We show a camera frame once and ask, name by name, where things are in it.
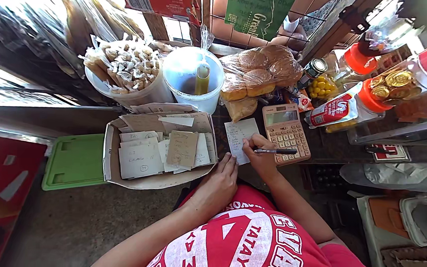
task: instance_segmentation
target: green cardboard sign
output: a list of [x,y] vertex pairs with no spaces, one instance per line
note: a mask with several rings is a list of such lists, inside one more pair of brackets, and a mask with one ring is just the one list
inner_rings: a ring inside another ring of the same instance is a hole
[[294,0],[228,0],[225,23],[267,41],[276,37]]

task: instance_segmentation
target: calculator display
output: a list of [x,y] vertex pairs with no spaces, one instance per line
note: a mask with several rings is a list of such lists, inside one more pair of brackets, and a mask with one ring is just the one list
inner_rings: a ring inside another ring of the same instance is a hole
[[268,127],[277,123],[295,121],[298,119],[298,113],[295,110],[287,112],[269,113],[265,115],[265,118],[265,126]]

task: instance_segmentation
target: white plastic bucket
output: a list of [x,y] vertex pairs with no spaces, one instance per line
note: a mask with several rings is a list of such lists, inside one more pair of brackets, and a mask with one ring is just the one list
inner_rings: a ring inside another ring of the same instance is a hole
[[154,82],[152,82],[147,88],[144,88],[139,92],[130,94],[110,93],[110,88],[108,88],[108,86],[104,84],[96,75],[94,75],[92,71],[87,67],[85,67],[85,74],[87,76],[88,81],[93,85],[95,89],[97,89],[98,92],[100,92],[104,96],[112,98],[113,100],[125,106],[129,110],[131,110],[130,106],[139,106],[152,102],[174,102],[174,98],[172,97],[172,94],[169,91],[162,77],[162,65],[160,66],[159,74],[157,75],[156,79],[154,79]]
[[190,104],[196,106],[199,111],[213,114],[217,108],[218,97],[223,85],[223,67],[214,54],[206,51],[205,60],[210,65],[208,93],[192,95],[195,88],[197,66],[201,60],[201,48],[195,46],[180,47],[164,59],[163,78],[179,103]]

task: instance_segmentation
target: person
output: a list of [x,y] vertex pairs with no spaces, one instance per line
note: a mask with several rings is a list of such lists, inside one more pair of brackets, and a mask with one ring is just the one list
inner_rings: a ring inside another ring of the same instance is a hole
[[258,190],[237,185],[227,153],[181,206],[124,240],[93,267],[363,267],[316,211],[277,171],[273,149],[259,134],[243,151],[268,185],[276,206]]

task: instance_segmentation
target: green plastic lid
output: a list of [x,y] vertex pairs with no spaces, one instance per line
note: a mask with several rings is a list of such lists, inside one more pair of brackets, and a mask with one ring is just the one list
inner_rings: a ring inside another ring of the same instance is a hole
[[107,183],[103,178],[105,134],[57,138],[45,167],[42,190],[56,190]]

